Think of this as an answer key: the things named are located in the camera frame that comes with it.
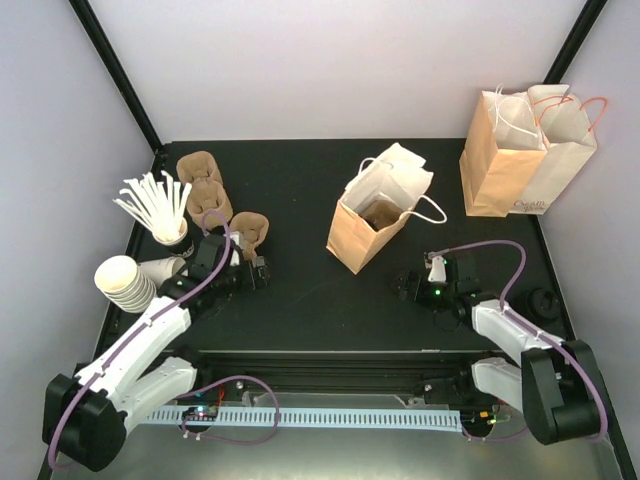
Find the black table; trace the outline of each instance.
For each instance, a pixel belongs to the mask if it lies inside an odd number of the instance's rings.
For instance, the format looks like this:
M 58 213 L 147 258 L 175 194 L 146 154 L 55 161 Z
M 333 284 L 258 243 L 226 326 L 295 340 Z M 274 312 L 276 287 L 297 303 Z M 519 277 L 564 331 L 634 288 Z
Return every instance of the black table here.
M 235 213 L 254 211 L 270 221 L 259 253 L 272 263 L 266 289 L 237 295 L 215 315 L 197 319 L 172 345 L 200 351 L 253 352 L 470 352 L 495 349 L 468 328 L 455 328 L 448 314 L 436 318 L 403 302 L 389 288 L 398 270 L 418 269 L 423 252 L 488 239 L 510 239 L 526 249 L 528 262 L 510 298 L 543 287 L 560 292 L 537 218 L 467 217 L 458 160 L 461 139 L 402 140 L 423 156 L 434 179 L 428 194 L 449 216 L 444 225 L 411 218 L 406 227 L 356 276 L 325 246 L 337 199 L 362 159 L 377 156 L 393 140 L 297 140 L 174 142 L 162 168 L 175 174 L 183 155 L 206 150 L 217 160 Z M 438 214 L 422 202 L 418 211 Z M 139 261 L 163 258 L 167 251 L 146 230 L 138 232 L 132 255 Z M 199 229 L 190 231 L 200 239 Z M 500 292 L 519 254 L 509 247 L 475 251 L 483 287 Z M 99 351 L 137 318 L 111 307 Z M 564 318 L 548 327 L 572 336 Z

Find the metal frame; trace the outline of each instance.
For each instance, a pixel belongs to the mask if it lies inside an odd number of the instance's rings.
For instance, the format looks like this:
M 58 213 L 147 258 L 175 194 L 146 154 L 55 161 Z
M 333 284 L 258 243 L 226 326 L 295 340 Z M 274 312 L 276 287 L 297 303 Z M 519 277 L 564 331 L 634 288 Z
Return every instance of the metal frame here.
M 98 52 L 98 55 L 102 59 L 105 67 L 107 68 L 111 77 L 113 78 L 114 83 L 118 87 L 118 90 L 120 91 L 125 103 L 127 104 L 127 107 L 131 111 L 131 114 L 133 115 L 134 119 L 138 123 L 138 126 L 140 127 L 140 130 L 144 134 L 147 142 L 149 143 L 150 148 L 154 151 L 156 155 L 153 162 L 152 172 L 159 172 L 167 159 L 166 145 L 164 145 L 160 140 L 160 138 L 158 137 L 158 134 L 156 133 L 153 127 L 153 124 L 149 119 L 149 116 L 147 115 L 142 103 L 140 102 L 140 99 L 138 98 L 138 95 L 136 94 L 135 89 L 133 88 L 133 85 L 129 81 L 127 74 L 124 68 L 122 67 L 122 64 L 118 60 L 118 57 L 109 42 L 109 39 L 107 38 L 104 30 L 102 29 L 102 26 L 100 25 L 100 22 L 96 17 L 93 9 L 91 8 L 89 0 L 69 0 L 69 3 L 71 4 L 74 11 L 76 12 L 76 15 L 78 16 L 87 35 L 91 39 L 96 51 Z M 580 12 L 578 18 L 576 19 L 575 24 L 573 25 L 573 28 L 569 32 L 564 44 L 562 45 L 562 48 L 558 52 L 556 59 L 554 60 L 549 72 L 547 73 L 544 79 L 544 83 L 554 84 L 554 83 L 560 83 L 562 81 L 562 77 L 564 76 L 567 69 L 571 65 L 571 62 L 573 61 L 575 55 L 577 54 L 578 50 L 580 49 L 581 45 L 586 39 L 589 31 L 591 30 L 591 27 L 595 23 L 596 19 L 598 18 L 600 12 L 602 11 L 606 3 L 607 3 L 607 0 L 587 0 L 586 1 L 582 11 Z M 544 237 L 540 230 L 540 226 L 537 218 L 534 218 L 532 221 L 534 221 L 537 224 L 537 230 L 540 236 L 540 241 L 544 244 Z M 135 255 L 136 252 L 139 250 L 143 233 L 144 233 L 143 228 L 136 223 L 133 227 L 133 231 L 131 233 L 129 243 L 127 244 L 127 248 L 126 248 L 127 255 Z M 547 254 L 547 262 L 550 266 L 551 259 L 548 256 L 548 254 Z M 555 286 L 558 287 L 557 279 L 555 277 L 555 272 L 553 271 L 553 268 L 551 267 L 549 270 L 553 274 L 552 276 L 553 276 L 553 282 Z M 563 310 L 566 313 L 564 302 L 562 302 L 562 305 L 563 305 Z M 111 305 L 109 307 L 109 311 L 107 312 L 106 319 L 108 320 L 108 319 L 115 318 L 114 314 L 115 314 L 114 307 L 113 305 Z M 111 327 L 112 327 L 111 321 L 105 321 L 100 334 L 100 338 L 98 340 L 96 354 L 99 354 L 99 352 L 102 350 L 105 342 L 107 341 L 107 337 L 110 333 Z M 569 331 L 569 336 L 571 338 L 575 338 L 573 331 Z M 216 364 L 219 367 L 220 366 L 222 367 L 221 370 L 246 371 L 247 369 L 252 370 L 252 367 L 255 368 L 255 364 L 253 364 L 253 362 L 255 361 L 255 358 L 252 359 L 254 355 L 248 355 L 248 356 L 243 355 L 242 358 L 238 358 L 237 355 L 235 354 L 231 354 L 231 355 L 208 354 L 207 356 L 210 357 L 210 359 L 215 358 Z M 299 368 L 300 366 L 306 366 L 307 369 L 310 371 L 317 370 L 317 369 L 324 370 L 326 375 L 326 370 L 332 368 L 332 363 L 335 363 L 336 361 L 338 361 L 340 362 L 340 365 L 343 366 L 344 365 L 343 362 L 346 360 L 344 358 L 342 359 L 339 358 L 341 357 L 341 354 L 332 355 L 331 356 L 332 358 L 327 358 L 326 356 L 323 355 L 322 360 L 319 358 L 316 358 L 317 355 L 313 355 L 313 354 L 309 356 L 305 355 L 302 357 L 296 356 L 295 359 L 294 358 L 286 358 L 286 359 L 278 358 L 278 357 L 281 357 L 281 355 L 278 355 L 278 354 L 267 355 L 266 358 L 262 355 L 260 355 L 260 357 L 261 358 L 259 363 L 260 363 L 261 369 L 270 369 L 271 372 L 276 377 L 282 375 L 283 373 L 285 373 L 285 370 L 287 368 L 291 368 L 293 365 L 296 365 L 296 364 L 297 364 L 296 368 Z M 386 370 L 385 376 L 388 378 L 388 373 L 389 373 L 388 370 L 397 369 L 396 370 L 397 379 L 395 382 L 392 381 L 391 384 L 389 385 L 389 388 L 391 390 L 394 390 L 400 387 L 401 385 L 403 385 L 406 388 L 406 385 L 408 385 L 409 383 L 415 385 L 416 378 L 422 378 L 424 380 L 425 378 L 424 373 L 426 371 L 429 371 L 429 367 L 434 368 L 434 364 L 432 362 L 425 362 L 424 359 L 420 358 L 421 355 L 414 356 L 411 354 L 407 354 L 406 356 L 400 356 L 399 358 L 396 358 L 395 362 L 394 361 L 389 362 L 388 359 L 387 360 L 381 359 L 377 355 L 373 355 L 372 356 L 373 358 L 367 358 L 367 357 L 368 357 L 367 355 L 364 355 L 364 356 L 359 355 L 357 357 L 358 360 L 355 362 L 357 366 L 353 365 L 355 368 L 353 369 L 352 374 L 357 374 L 358 370 L 363 370 L 363 369 L 366 369 L 369 372 L 377 371 L 378 373 L 382 373 L 382 371 Z M 278 365 L 279 361 L 283 361 L 283 360 L 285 364 Z M 415 369 L 416 367 L 418 367 L 418 365 L 420 366 L 419 370 L 421 370 L 422 375 L 420 375 L 420 372 L 418 372 L 418 370 L 414 370 L 408 375 L 409 377 L 412 377 L 412 378 L 411 379 L 406 378 L 407 368 L 409 367 L 408 370 L 411 371 L 412 370 L 411 367 Z M 343 377 L 339 380 L 336 377 L 339 378 L 339 377 L 342 377 L 342 375 L 337 374 L 334 377 L 334 381 L 337 380 L 337 382 L 333 384 L 334 388 L 339 386 L 342 382 L 345 382 L 345 383 L 342 383 L 341 389 L 346 388 L 347 390 L 351 390 L 352 392 L 354 390 L 358 390 L 358 386 L 354 386 L 353 383 L 351 383 L 351 385 L 348 385 L 347 382 L 349 382 L 349 375 L 346 375 L 346 378 Z M 302 388 L 304 386 L 303 384 L 306 384 L 306 388 L 310 388 L 313 390 L 318 388 L 319 386 L 325 387 L 325 388 L 327 386 L 326 384 L 318 385 L 317 383 L 315 384 L 314 383 L 315 383 L 314 381 L 307 382 L 306 380 L 303 380 L 302 384 L 298 385 L 298 387 Z M 366 391 L 371 391 L 372 385 L 364 386 L 364 389 Z M 617 422 L 617 419 L 615 418 L 610 426 L 610 437 L 614 446 L 616 458 L 618 460 L 623 477 L 625 479 L 637 478 L 633 465 L 631 463 L 629 452 L 624 442 L 624 438 L 622 437 L 620 426 Z M 38 479 L 39 480 L 48 479 L 51 477 L 51 473 L 52 472 L 50 471 L 45 458 L 45 461 L 43 462 Z

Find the orange rope handle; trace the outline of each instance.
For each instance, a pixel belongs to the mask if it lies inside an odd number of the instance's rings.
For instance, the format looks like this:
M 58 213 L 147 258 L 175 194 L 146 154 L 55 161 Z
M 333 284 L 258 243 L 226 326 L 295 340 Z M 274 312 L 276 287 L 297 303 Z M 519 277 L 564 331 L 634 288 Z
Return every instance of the orange rope handle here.
M 549 110 L 551 107 L 557 107 L 558 105 L 562 105 L 563 103 L 573 102 L 573 98 L 569 98 L 566 95 L 552 95 L 551 97 L 547 97 L 547 98 L 543 98 L 542 100 L 538 100 L 533 105 L 536 106 L 537 104 L 542 103 L 542 102 L 546 102 L 547 100 L 551 100 L 552 98 L 562 98 L 562 100 L 559 101 L 558 103 L 554 103 L 553 105 L 549 105 L 547 108 L 545 108 L 542 111 L 542 114 L 540 115 L 540 117 L 535 119 L 536 126 L 540 125 L 540 121 L 542 120 L 542 117 L 544 116 L 545 113 L 547 113 L 547 110 Z
M 607 109 L 607 106 L 609 105 L 609 100 L 607 100 L 605 97 L 593 97 L 590 98 L 589 100 L 587 100 L 586 102 L 584 102 L 582 104 L 582 106 L 580 107 L 580 110 L 582 110 L 584 107 L 586 107 L 587 105 L 589 105 L 591 102 L 593 102 L 594 100 L 600 100 L 602 101 L 602 110 L 600 110 L 600 113 L 598 114 L 598 116 L 596 117 L 596 119 L 594 120 L 594 122 L 591 124 L 591 126 L 589 127 L 589 130 L 587 130 L 588 132 L 593 131 L 593 129 L 595 128 L 595 126 L 598 124 L 598 122 L 600 121 L 600 119 L 602 118 L 602 114 L 604 113 L 604 111 Z

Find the white wall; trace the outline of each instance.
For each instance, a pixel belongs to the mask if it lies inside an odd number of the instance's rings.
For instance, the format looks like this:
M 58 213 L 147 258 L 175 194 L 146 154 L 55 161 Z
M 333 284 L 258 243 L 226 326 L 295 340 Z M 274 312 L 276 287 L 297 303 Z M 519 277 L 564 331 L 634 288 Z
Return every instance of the white wall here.
M 36 478 L 47 383 L 91 358 L 93 271 L 132 222 L 111 203 L 152 154 L 68 2 L 0 6 L 0 465 Z
M 610 103 L 596 130 L 598 151 L 542 222 L 577 333 L 595 350 L 636 470 L 640 470 L 638 25 L 638 2 L 609 2 L 563 80 L 583 100 L 601 95 Z M 594 105 L 591 118 L 598 108 Z
M 584 0 L 92 0 L 165 140 L 464 137 Z

